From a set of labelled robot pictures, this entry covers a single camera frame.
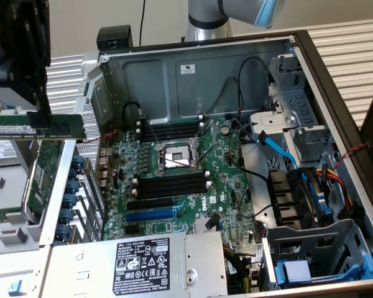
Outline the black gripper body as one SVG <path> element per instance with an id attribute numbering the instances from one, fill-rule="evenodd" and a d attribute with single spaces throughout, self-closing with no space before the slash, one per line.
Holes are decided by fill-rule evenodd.
<path id="1" fill-rule="evenodd" d="M 17 61 L 50 61 L 48 1 L 0 1 L 0 43 Z"/>

